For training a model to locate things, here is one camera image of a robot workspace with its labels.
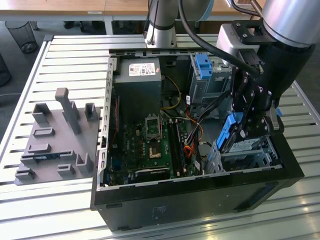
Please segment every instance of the open computer tower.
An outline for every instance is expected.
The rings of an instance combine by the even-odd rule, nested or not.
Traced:
[[[110,50],[91,209],[111,231],[251,210],[304,176],[281,132],[215,155],[228,98],[184,152],[189,117],[230,88],[232,69],[206,54]]]

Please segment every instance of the ram slot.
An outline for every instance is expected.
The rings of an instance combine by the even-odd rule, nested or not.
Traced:
[[[180,174],[185,175],[187,172],[186,169],[186,160],[185,160],[185,154],[184,154],[184,144],[181,139],[181,134],[180,134],[180,128],[179,128],[179,123],[176,120],[175,122],[175,128],[176,128],[176,136],[177,136],[177,151],[178,151],[178,159],[179,159],[179,170]]]
[[[168,128],[168,140],[170,146],[170,153],[171,153],[171,161],[172,161],[172,170],[173,174],[177,177],[180,177],[180,169],[179,169],[179,155],[178,155],[178,148],[176,148],[176,135],[177,131],[173,126],[173,122],[170,122],[167,125]]]

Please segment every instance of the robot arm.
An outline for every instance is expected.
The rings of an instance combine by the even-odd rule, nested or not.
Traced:
[[[227,130],[230,137],[220,140],[222,153],[234,144],[284,131],[277,107],[320,41],[319,9],[320,1],[267,0],[261,20],[221,26],[217,47],[260,69],[254,77],[233,67],[231,112],[240,118]]]
[[[190,21],[209,17],[214,0],[183,0],[184,14]],[[145,36],[148,48],[174,48],[177,46],[175,22],[179,17],[176,0],[149,0],[150,24]]]

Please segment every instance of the mesh trash can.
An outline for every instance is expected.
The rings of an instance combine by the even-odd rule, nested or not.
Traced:
[[[5,85],[11,78],[7,65],[0,54],[0,87]]]
[[[5,27],[23,53],[33,53],[38,48],[34,32],[28,21],[6,21]]]

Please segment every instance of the wooden table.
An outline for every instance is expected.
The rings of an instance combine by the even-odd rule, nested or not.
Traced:
[[[103,20],[106,0],[0,0],[0,21]]]
[[[112,21],[143,21],[148,14],[148,0],[105,0],[104,24],[107,35],[113,35]],[[250,16],[229,7],[226,0],[214,0],[206,21],[249,20]]]
[[[104,21],[113,35],[112,21],[143,21],[148,0],[0,0],[0,21]],[[250,16],[215,0],[207,21],[248,20]]]

